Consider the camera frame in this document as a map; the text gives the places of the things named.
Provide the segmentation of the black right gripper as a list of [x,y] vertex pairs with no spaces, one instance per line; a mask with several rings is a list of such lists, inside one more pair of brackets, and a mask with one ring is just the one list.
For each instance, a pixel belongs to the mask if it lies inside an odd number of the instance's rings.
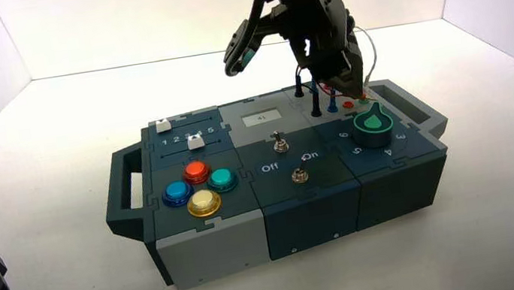
[[363,59],[354,19],[342,0],[303,0],[283,13],[286,38],[301,67],[350,98],[363,95]]

